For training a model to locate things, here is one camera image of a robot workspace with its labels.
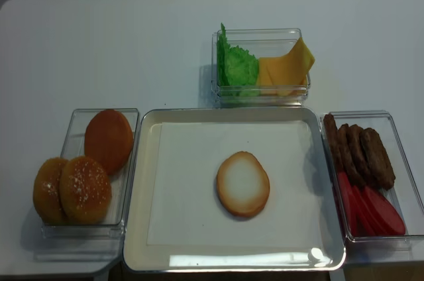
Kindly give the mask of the tall lettuce leaf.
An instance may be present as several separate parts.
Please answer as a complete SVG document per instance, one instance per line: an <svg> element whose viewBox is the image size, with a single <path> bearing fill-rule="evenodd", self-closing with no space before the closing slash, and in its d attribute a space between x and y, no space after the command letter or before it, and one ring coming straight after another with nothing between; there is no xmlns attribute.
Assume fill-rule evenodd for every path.
<svg viewBox="0 0 424 281"><path fill-rule="evenodd" d="M221 23L221 32L217 35L217 70L218 70L218 80L220 86L229 86L230 83L225 73L225 56L226 52L230 48L226 36L226 28L223 23Z"/></svg>

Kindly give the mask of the clear lettuce cheese container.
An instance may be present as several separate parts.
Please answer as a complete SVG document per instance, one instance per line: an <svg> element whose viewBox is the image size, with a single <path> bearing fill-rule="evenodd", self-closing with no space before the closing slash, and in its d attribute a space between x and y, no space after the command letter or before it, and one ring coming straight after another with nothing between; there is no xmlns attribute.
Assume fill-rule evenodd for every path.
<svg viewBox="0 0 424 281"><path fill-rule="evenodd" d="M307 85L279 85L278 87L261 87L257 85L241 86L241 89L258 90L254 97L239 97L227 95L235 87L220 86L217 70L217 35L219 29L213 34L211 47L211 89L215 102L221 107L237 106L301 106L305 103L311 87L311 79L307 74ZM229 30L226 28L229 46L239 46L257 60L259 58L280 57L286 55L299 38L302 38L298 28L283 29L250 29Z"/></svg>

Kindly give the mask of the flat yellow cheese slices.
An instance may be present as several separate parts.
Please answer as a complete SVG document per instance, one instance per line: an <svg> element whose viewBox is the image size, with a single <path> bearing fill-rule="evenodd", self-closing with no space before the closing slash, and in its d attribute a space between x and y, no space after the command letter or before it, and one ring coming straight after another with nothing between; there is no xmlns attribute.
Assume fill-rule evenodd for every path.
<svg viewBox="0 0 424 281"><path fill-rule="evenodd" d="M279 85L307 85L307 66L304 60L291 56L259 58L257 85L278 87Z"/></svg>

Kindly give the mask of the lettuce leaves in container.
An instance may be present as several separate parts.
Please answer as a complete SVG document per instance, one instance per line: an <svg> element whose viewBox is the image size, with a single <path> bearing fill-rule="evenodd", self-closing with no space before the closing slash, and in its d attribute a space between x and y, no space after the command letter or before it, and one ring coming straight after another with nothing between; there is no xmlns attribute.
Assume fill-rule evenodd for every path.
<svg viewBox="0 0 424 281"><path fill-rule="evenodd" d="M227 95L239 97L254 97L259 94L258 90L241 89L241 86L256 85L259 64L254 55L239 46L226 46L224 49L223 72L225 85L235 87L228 91Z"/></svg>

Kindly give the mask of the plain brown bun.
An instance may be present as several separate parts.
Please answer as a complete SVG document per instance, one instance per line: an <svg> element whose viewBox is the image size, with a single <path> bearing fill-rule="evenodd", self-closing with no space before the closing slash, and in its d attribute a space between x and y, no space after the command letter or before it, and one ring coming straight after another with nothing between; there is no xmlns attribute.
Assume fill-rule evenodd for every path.
<svg viewBox="0 0 424 281"><path fill-rule="evenodd" d="M129 159L133 134L127 118L119 111L100 111L85 130L84 154L103 167L109 176L117 173Z"/></svg>

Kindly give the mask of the leftmost brown meat patty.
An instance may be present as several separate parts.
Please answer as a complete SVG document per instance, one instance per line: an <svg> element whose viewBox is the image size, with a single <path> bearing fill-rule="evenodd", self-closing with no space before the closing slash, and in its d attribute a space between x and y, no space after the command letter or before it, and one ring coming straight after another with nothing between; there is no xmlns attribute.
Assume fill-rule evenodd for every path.
<svg viewBox="0 0 424 281"><path fill-rule="evenodd" d="M343 161L341 157L341 152L339 148L338 136L337 136L337 127L335 124L335 119L332 114L328 113L323 118L323 124L325 127L325 133L327 136L327 141L329 143L329 148L331 155L333 157L333 164L337 173L344 172Z"/></svg>

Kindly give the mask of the brown meat patty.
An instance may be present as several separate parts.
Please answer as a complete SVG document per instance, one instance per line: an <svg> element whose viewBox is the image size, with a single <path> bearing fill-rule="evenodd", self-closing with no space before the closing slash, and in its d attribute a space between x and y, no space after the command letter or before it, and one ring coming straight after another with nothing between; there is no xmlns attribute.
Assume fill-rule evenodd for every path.
<svg viewBox="0 0 424 281"><path fill-rule="evenodd" d="M343 165L344 165L344 168L350 183L353 186L358 186L359 188L363 188L365 185L365 181L362 178L362 176L359 174L359 172L357 171L354 161L352 159L350 148L347 142L347 135L346 135L347 131L348 131L347 123L341 125L340 128L337 130L341 158L342 158Z"/></svg>
<svg viewBox="0 0 424 281"><path fill-rule="evenodd" d="M368 167L368 163L360 143L360 133L362 131L363 128L356 124L348 127L346 132L348 146L358 173L362 176L368 186L371 188L378 188L378 183Z"/></svg>
<svg viewBox="0 0 424 281"><path fill-rule="evenodd" d="M335 124L335 119L332 114L328 113L323 118L323 124L325 127L325 133L327 136L327 141L329 143L329 148L331 155L333 157L333 164L337 173L344 172L343 161L341 157L341 152L339 148L338 136L337 136L337 127Z"/></svg>
<svg viewBox="0 0 424 281"><path fill-rule="evenodd" d="M385 190L393 188L396 175L378 132L372 128L364 129L360 133L360 143L377 184Z"/></svg>

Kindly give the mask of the front sesame bun top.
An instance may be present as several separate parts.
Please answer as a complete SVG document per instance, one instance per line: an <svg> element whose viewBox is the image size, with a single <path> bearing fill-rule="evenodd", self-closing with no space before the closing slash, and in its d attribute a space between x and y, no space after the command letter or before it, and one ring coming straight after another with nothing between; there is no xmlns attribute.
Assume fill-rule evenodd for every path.
<svg viewBox="0 0 424 281"><path fill-rule="evenodd" d="M60 201L68 221L93 225L108 212L112 189L109 176L100 163L87 156L69 160L62 170Z"/></svg>

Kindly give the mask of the sesame bun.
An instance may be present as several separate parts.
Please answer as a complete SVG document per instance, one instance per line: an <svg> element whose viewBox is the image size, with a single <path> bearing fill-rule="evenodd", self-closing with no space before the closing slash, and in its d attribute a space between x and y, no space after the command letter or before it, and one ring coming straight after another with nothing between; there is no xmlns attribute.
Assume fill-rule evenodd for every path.
<svg viewBox="0 0 424 281"><path fill-rule="evenodd" d="M109 176L100 163L87 156L69 160L62 170L60 201L68 221L93 225L108 212L112 189Z"/></svg>
<svg viewBox="0 0 424 281"><path fill-rule="evenodd" d="M60 201L60 178L68 162L65 158L55 157L46 160L34 180L32 200L37 214L44 223L64 225L66 214Z"/></svg>

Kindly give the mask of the leftmost red tomato slice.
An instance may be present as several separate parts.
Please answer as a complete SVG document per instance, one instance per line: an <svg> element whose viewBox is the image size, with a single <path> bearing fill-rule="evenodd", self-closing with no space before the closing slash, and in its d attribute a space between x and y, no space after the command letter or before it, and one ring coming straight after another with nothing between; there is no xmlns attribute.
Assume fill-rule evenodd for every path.
<svg viewBox="0 0 424 281"><path fill-rule="evenodd" d="M352 192L352 187L345 172L339 172L337 174L337 178L339 180L339 188L343 199L344 211L346 213L346 220L350 234L355 237L357 236L358 229L355 208L356 204Z"/></svg>

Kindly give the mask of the silver metal tray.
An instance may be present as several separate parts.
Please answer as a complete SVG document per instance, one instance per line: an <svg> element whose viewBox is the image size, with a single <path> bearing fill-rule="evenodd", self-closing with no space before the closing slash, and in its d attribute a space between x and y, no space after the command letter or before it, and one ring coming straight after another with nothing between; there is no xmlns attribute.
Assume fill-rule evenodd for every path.
<svg viewBox="0 0 424 281"><path fill-rule="evenodd" d="M312 134L321 186L320 247L234 247L220 245L153 245L148 242L162 126L166 123L305 122ZM156 109L141 121L138 156L123 246L125 264L134 271L175 270L335 270L346 247L317 115L306 107L234 109Z"/></svg>

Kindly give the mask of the clear bun container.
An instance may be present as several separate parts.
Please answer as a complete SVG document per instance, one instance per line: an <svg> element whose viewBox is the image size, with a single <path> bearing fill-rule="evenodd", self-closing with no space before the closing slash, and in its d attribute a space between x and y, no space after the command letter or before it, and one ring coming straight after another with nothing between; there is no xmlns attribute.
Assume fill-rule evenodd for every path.
<svg viewBox="0 0 424 281"><path fill-rule="evenodd" d="M84 153L85 130L100 109L75 109L66 133L60 156L71 160ZM41 231L45 238L101 238L119 239L125 234L129 203L136 165L140 135L140 113L137 109L118 109L129 122L133 145L126 164L111 177L111 205L102 221L92 225L44 223Z"/></svg>

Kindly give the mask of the rightmost brown meat patty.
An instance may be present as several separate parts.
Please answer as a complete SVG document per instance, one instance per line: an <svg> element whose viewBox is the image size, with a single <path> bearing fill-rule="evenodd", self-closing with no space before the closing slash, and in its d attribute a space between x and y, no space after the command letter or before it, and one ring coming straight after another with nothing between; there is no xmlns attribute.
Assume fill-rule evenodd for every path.
<svg viewBox="0 0 424 281"><path fill-rule="evenodd" d="M396 175L378 132L372 128L364 129L360 133L360 143L377 184L385 190L393 188Z"/></svg>

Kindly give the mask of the rear sesame bun top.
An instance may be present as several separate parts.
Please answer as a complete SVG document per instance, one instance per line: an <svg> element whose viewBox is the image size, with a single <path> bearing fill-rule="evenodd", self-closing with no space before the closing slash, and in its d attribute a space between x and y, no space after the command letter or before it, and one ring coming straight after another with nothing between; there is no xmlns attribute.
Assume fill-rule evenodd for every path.
<svg viewBox="0 0 424 281"><path fill-rule="evenodd" d="M66 214L60 201L60 178L68 162L65 158L55 157L46 160L34 180L32 200L37 214L44 223L64 225Z"/></svg>

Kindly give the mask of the rightmost red tomato slice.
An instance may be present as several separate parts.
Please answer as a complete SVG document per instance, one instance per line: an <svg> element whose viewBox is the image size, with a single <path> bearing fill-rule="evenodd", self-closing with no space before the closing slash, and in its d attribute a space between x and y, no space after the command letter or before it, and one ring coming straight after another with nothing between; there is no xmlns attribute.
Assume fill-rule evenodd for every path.
<svg viewBox="0 0 424 281"><path fill-rule="evenodd" d="M362 197L372 217L384 230L385 235L405 235L406 228L403 219L380 192L366 186L362 191Z"/></svg>

